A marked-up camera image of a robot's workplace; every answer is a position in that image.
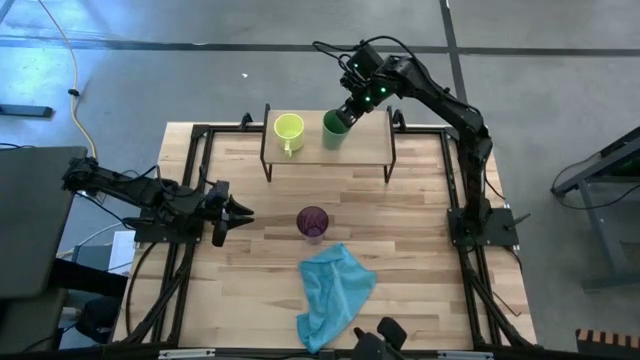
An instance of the black mount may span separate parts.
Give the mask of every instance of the black mount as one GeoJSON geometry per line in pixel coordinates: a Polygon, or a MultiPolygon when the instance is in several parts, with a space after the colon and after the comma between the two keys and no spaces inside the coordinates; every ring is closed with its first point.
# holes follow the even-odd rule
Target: black mount
{"type": "Polygon", "coordinates": [[[518,245],[518,233],[511,209],[492,208],[484,231],[471,237],[464,229],[464,209],[450,208],[447,211],[449,234],[454,246],[514,246],[518,245]]]}

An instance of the gray floor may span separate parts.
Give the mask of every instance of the gray floor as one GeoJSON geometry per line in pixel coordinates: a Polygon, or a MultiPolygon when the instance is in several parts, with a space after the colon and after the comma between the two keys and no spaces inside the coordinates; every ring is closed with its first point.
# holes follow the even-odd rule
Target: gray floor
{"type": "MultiPolygon", "coordinates": [[[[438,0],[46,3],[74,39],[305,45],[388,34],[415,46],[447,44],[438,0]]],[[[449,3],[459,46],[640,48],[640,3],[633,0],[449,3]]],[[[85,144],[69,118],[69,54],[16,42],[34,37],[58,34],[37,2],[16,0],[0,23],[0,103],[48,105],[56,113],[50,120],[0,118],[0,141],[85,144]]],[[[640,58],[613,55],[461,56],[468,99],[494,137],[505,195],[517,213],[532,213],[518,229],[524,278],[539,342],[553,349],[575,350],[579,327],[640,334],[640,287],[581,290],[580,281],[604,274],[605,263],[586,214],[561,207],[548,191],[561,168],[639,123],[640,58]]],[[[247,111],[259,117],[265,102],[331,108],[346,94],[335,61],[313,52],[78,50],[76,56],[83,94],[78,117],[97,143],[101,164],[118,170],[154,164],[168,121],[238,121],[247,111]]],[[[447,54],[420,58],[438,82],[453,88],[447,54]]],[[[391,103],[409,122],[443,123],[415,101],[391,103]]],[[[106,206],[135,214],[113,199],[106,206]]],[[[78,199],[61,248],[113,222],[78,199]]]]}

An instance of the black cable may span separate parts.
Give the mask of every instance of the black cable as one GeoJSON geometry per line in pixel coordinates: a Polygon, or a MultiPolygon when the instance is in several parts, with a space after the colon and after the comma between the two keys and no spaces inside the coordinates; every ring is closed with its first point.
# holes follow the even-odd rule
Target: black cable
{"type": "Polygon", "coordinates": [[[510,252],[513,255],[513,257],[516,258],[516,261],[518,261],[518,266],[520,267],[520,272],[522,272],[522,261],[520,260],[520,255],[518,255],[518,253],[516,253],[511,246],[504,246],[504,248],[508,252],[510,252]]]}
{"type": "Polygon", "coordinates": [[[198,172],[199,172],[199,176],[198,176],[198,184],[196,185],[195,188],[191,189],[190,191],[187,191],[184,194],[177,194],[175,191],[170,190],[169,188],[166,187],[166,185],[164,184],[164,182],[162,181],[162,173],[160,171],[160,166],[156,166],[156,175],[158,178],[158,182],[160,183],[160,187],[162,188],[162,190],[164,190],[166,193],[170,194],[171,196],[174,197],[189,197],[193,194],[195,194],[198,190],[200,190],[200,187],[202,186],[203,181],[207,182],[208,184],[211,184],[211,182],[207,181],[206,178],[204,178],[204,174],[203,174],[203,168],[202,165],[200,165],[200,167],[198,168],[198,172]]]}
{"type": "Polygon", "coordinates": [[[204,167],[202,165],[200,165],[200,167],[198,168],[198,171],[200,172],[200,179],[204,182],[207,183],[211,186],[216,186],[216,183],[213,181],[209,181],[207,180],[205,174],[204,174],[204,167]]]}
{"type": "MultiPolygon", "coordinates": [[[[158,167],[158,165],[153,165],[152,167],[150,167],[147,171],[143,172],[142,174],[140,174],[140,175],[138,175],[138,176],[136,176],[136,177],[134,177],[134,178],[132,178],[132,179],[129,179],[129,180],[122,180],[122,181],[119,181],[119,182],[127,183],[127,182],[133,182],[133,181],[136,181],[136,180],[140,180],[140,179],[142,179],[143,177],[145,177],[145,176],[149,175],[149,173],[150,173],[150,172],[152,172],[153,170],[155,170],[157,167],[158,167]]],[[[122,174],[124,174],[124,173],[126,173],[126,172],[128,172],[128,171],[131,171],[131,170],[127,170],[127,171],[122,172],[122,173],[120,173],[120,174],[122,175],[122,174]]]]}
{"type": "Polygon", "coordinates": [[[478,247],[478,245],[474,245],[474,246],[472,246],[472,247],[471,247],[471,249],[469,249],[469,250],[465,250],[465,251],[463,251],[462,253],[463,253],[464,255],[471,254],[472,252],[474,252],[474,251],[476,250],[476,248],[477,248],[477,247],[478,247]]]}
{"type": "Polygon", "coordinates": [[[156,246],[157,243],[151,243],[149,247],[142,253],[140,256],[140,261],[136,264],[136,268],[133,270],[131,274],[131,280],[129,281],[129,289],[127,290],[127,298],[124,303],[124,322],[127,329],[127,336],[131,335],[131,293],[133,292],[133,283],[136,281],[136,277],[138,276],[138,272],[140,272],[140,265],[144,262],[144,259],[147,258],[151,250],[156,246]]]}
{"type": "Polygon", "coordinates": [[[487,172],[486,172],[486,171],[485,171],[485,173],[484,173],[484,182],[485,182],[485,183],[487,183],[487,185],[489,185],[489,187],[491,188],[491,190],[493,190],[493,193],[494,193],[494,194],[496,194],[496,195],[498,195],[498,197],[499,197],[500,199],[502,199],[502,200],[506,200],[506,199],[504,198],[504,196],[502,196],[502,194],[500,194],[500,193],[498,192],[498,190],[496,190],[496,188],[494,188],[494,187],[493,187],[493,185],[491,185],[491,183],[489,182],[489,179],[487,179],[487,172]]]}
{"type": "Polygon", "coordinates": [[[634,190],[636,190],[637,188],[640,188],[640,184],[637,184],[636,186],[632,187],[631,189],[627,190],[627,192],[625,192],[624,194],[622,194],[620,197],[618,197],[615,200],[609,201],[608,203],[604,203],[604,204],[599,204],[599,205],[594,205],[594,206],[589,206],[589,207],[577,207],[577,206],[573,206],[573,205],[569,205],[569,204],[565,204],[562,201],[560,201],[560,199],[558,199],[558,197],[556,197],[556,200],[558,200],[558,202],[560,203],[560,205],[569,208],[569,209],[573,209],[573,210],[591,210],[591,209],[598,209],[598,208],[603,208],[603,207],[607,207],[607,206],[611,206],[617,202],[619,202],[620,200],[624,199],[627,195],[631,194],[634,190]]]}
{"type": "Polygon", "coordinates": [[[89,196],[83,195],[81,193],[76,193],[76,195],[83,197],[89,201],[91,201],[95,206],[99,207],[100,209],[102,209],[103,211],[105,211],[106,213],[108,213],[109,215],[113,216],[114,218],[118,219],[118,221],[120,221],[122,223],[122,226],[124,226],[125,228],[129,229],[129,230],[135,230],[134,228],[132,228],[131,226],[127,225],[124,220],[116,215],[113,211],[107,209],[106,207],[102,206],[102,204],[100,204],[99,202],[97,202],[96,200],[90,198],[89,196]]]}
{"type": "Polygon", "coordinates": [[[120,175],[124,175],[124,174],[126,174],[128,172],[133,173],[133,175],[135,175],[136,177],[140,176],[140,174],[137,171],[133,170],[133,169],[125,170],[125,171],[121,172],[120,175]]]}
{"type": "Polygon", "coordinates": [[[7,146],[9,147],[9,149],[0,149],[0,151],[11,151],[11,150],[18,150],[18,149],[22,149],[22,148],[32,148],[35,147],[33,145],[16,145],[16,144],[11,144],[11,143],[0,143],[0,146],[7,146]]]}
{"type": "Polygon", "coordinates": [[[560,170],[560,172],[558,173],[558,175],[556,175],[555,179],[553,179],[553,183],[551,183],[551,190],[553,190],[553,189],[555,189],[555,188],[556,188],[556,182],[558,181],[558,179],[560,178],[560,176],[561,176],[562,174],[564,174],[564,172],[565,172],[565,171],[567,171],[567,170],[569,170],[569,169],[572,169],[572,168],[574,168],[574,167],[576,167],[576,166],[578,166],[578,165],[582,165],[582,164],[586,163],[587,161],[589,161],[589,160],[593,159],[593,157],[594,157],[594,156],[596,156],[596,155],[598,155],[599,153],[600,153],[600,152],[596,152],[596,153],[594,153],[594,154],[591,154],[591,156],[589,156],[588,158],[586,158],[586,159],[584,159],[584,160],[582,160],[582,161],[578,161],[577,163],[573,163],[573,164],[571,164],[571,165],[569,165],[569,166],[565,167],[564,169],[560,170]]]}
{"type": "Polygon", "coordinates": [[[367,45],[369,43],[372,43],[374,41],[377,40],[382,40],[382,39],[386,39],[386,40],[391,40],[393,42],[395,42],[396,44],[400,45],[400,47],[402,47],[402,49],[409,54],[409,56],[411,56],[411,58],[416,62],[416,65],[418,66],[418,68],[420,69],[420,72],[422,73],[422,75],[425,77],[425,79],[427,80],[427,82],[439,93],[439,95],[443,98],[448,99],[449,101],[452,101],[460,106],[463,106],[467,109],[472,110],[473,112],[475,112],[476,114],[478,114],[479,116],[482,116],[482,113],[480,112],[480,110],[472,105],[469,105],[467,103],[465,103],[464,101],[454,97],[453,95],[451,95],[449,93],[448,90],[443,89],[440,85],[438,85],[438,83],[436,83],[433,78],[431,78],[431,75],[429,74],[429,70],[426,69],[426,67],[420,62],[420,60],[418,59],[418,57],[416,56],[416,54],[413,53],[413,51],[411,51],[411,49],[409,49],[409,47],[407,45],[405,45],[402,41],[392,37],[392,36],[388,36],[388,35],[380,35],[380,36],[375,36],[372,37],[368,40],[364,40],[362,42],[360,42],[358,45],[352,47],[352,48],[347,48],[347,49],[343,49],[334,45],[330,45],[321,41],[314,41],[311,44],[313,45],[313,47],[316,48],[316,50],[331,56],[334,59],[338,60],[338,63],[340,64],[340,67],[342,68],[343,66],[346,67],[346,65],[344,65],[344,63],[342,62],[342,60],[340,59],[340,57],[335,56],[331,53],[329,53],[328,51],[324,51],[322,49],[320,49],[318,47],[318,45],[322,45],[325,47],[328,47],[329,49],[333,49],[336,51],[357,51],[358,49],[360,49],[362,46],[367,45]]]}
{"type": "MultiPolygon", "coordinates": [[[[553,182],[551,183],[551,190],[556,188],[556,183],[558,182],[558,179],[560,178],[560,176],[567,170],[574,168],[578,165],[582,165],[584,163],[586,163],[587,161],[593,159],[596,155],[600,154],[600,152],[596,152],[594,154],[592,154],[591,156],[589,156],[588,158],[582,160],[582,161],[578,161],[577,163],[573,163],[571,165],[568,165],[567,167],[565,167],[564,169],[560,170],[560,172],[558,173],[558,175],[556,175],[556,177],[553,179],[553,182]]],[[[598,205],[593,205],[593,206],[588,206],[588,207],[579,207],[579,206],[573,206],[573,205],[569,205],[564,203],[562,200],[560,200],[560,198],[558,197],[558,195],[555,195],[554,198],[558,201],[558,203],[566,208],[569,209],[573,209],[573,210],[592,210],[592,209],[598,209],[598,208],[603,208],[603,207],[607,207],[607,206],[611,206],[617,202],[619,202],[620,200],[624,199],[625,197],[627,197],[627,195],[631,194],[634,190],[640,188],[640,184],[637,184],[636,186],[632,187],[631,189],[627,190],[627,192],[625,192],[624,194],[622,194],[621,196],[619,196],[618,198],[616,198],[615,200],[609,201],[607,203],[604,204],[598,204],[598,205]]]]}
{"type": "Polygon", "coordinates": [[[160,296],[153,304],[147,315],[136,326],[136,329],[122,340],[124,343],[141,343],[146,334],[149,332],[155,321],[157,321],[160,313],[166,308],[169,300],[173,296],[173,293],[189,276],[191,266],[193,263],[193,247],[188,247],[182,258],[182,263],[176,270],[174,276],[171,278],[166,288],[162,290],[160,296]]]}
{"type": "Polygon", "coordinates": [[[75,327],[75,326],[76,326],[76,324],[73,324],[73,325],[71,325],[71,326],[69,326],[69,327],[64,328],[64,329],[62,330],[62,333],[61,333],[61,334],[58,334],[58,331],[59,331],[59,330],[56,330],[56,333],[55,333],[55,334],[53,334],[53,335],[51,335],[51,336],[47,336],[46,338],[43,338],[43,339],[40,339],[40,340],[38,340],[38,341],[34,342],[33,344],[31,344],[31,345],[27,346],[24,350],[22,350],[22,352],[29,351],[29,350],[33,349],[34,347],[36,347],[36,346],[38,346],[38,345],[42,344],[43,342],[45,342],[45,341],[47,341],[47,340],[51,340],[51,339],[55,338],[56,336],[62,336],[62,334],[64,334],[64,333],[66,333],[67,331],[71,330],[71,328],[73,328],[73,327],[75,327]]]}

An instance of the blue towel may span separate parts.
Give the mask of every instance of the blue towel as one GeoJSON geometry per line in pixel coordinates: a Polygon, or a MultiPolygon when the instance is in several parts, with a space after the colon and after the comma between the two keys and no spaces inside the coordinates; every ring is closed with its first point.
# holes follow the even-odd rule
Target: blue towel
{"type": "Polygon", "coordinates": [[[299,266],[309,313],[298,315],[298,337],[317,353],[349,325],[376,285],[343,244],[334,245],[299,266]]]}

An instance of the mug handle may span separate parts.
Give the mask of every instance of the mug handle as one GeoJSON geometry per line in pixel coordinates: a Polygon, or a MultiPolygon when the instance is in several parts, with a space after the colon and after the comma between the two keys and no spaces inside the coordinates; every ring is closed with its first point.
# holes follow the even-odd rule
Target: mug handle
{"type": "Polygon", "coordinates": [[[293,155],[293,151],[291,151],[291,141],[287,140],[284,142],[284,152],[291,157],[293,155]]]}

